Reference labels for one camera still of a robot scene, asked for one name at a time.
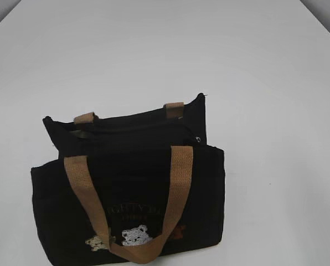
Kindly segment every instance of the white backdrop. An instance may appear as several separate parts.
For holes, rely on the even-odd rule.
[[[207,96],[222,242],[151,265],[330,265],[330,35],[299,1],[22,1],[0,24],[0,266],[50,265],[30,168],[42,118]]]

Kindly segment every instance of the white embroidered bear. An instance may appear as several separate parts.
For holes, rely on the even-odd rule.
[[[92,251],[98,251],[99,249],[107,249],[98,236],[94,236],[88,239],[87,241],[85,241],[85,244],[90,245],[92,247]]]
[[[148,228],[144,225],[140,225],[137,228],[133,228],[130,230],[123,230],[122,236],[125,240],[122,241],[122,244],[124,246],[130,246],[142,245],[149,242],[153,238],[146,233],[146,230],[148,230]]]

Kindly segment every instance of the bag strap loop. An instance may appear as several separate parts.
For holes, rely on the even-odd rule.
[[[85,209],[92,227],[107,249],[129,261],[145,264],[156,259],[182,216],[191,187],[193,148],[171,146],[170,188],[162,234],[136,246],[122,247],[113,241],[105,211],[92,183],[86,156],[64,158],[64,167],[70,185]]]
[[[165,104],[166,108],[166,118],[176,118],[183,116],[184,103],[170,103]]]
[[[94,112],[89,112],[74,118],[74,124],[93,123],[95,118],[98,118],[97,115]]]

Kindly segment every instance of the black canvas tote bag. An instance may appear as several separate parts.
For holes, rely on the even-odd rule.
[[[54,266],[143,264],[221,241],[224,152],[216,147],[72,156],[31,174],[38,236]]]
[[[99,119],[88,113],[70,123],[47,116],[43,123],[59,158],[95,155],[105,150],[207,144],[203,93],[189,104],[165,104],[161,109],[135,115]]]

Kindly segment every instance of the embroidered patch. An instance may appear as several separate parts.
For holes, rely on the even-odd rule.
[[[99,249],[107,249],[98,236],[94,236],[86,240],[85,244],[91,246],[91,251],[98,251]]]
[[[170,234],[168,241],[170,240],[178,240],[183,238],[183,231],[186,229],[186,226],[177,225],[172,233]]]
[[[149,242],[153,238],[147,234],[146,230],[148,230],[148,228],[144,225],[140,225],[137,228],[130,230],[123,230],[122,236],[125,240],[122,241],[122,245],[142,245]]]

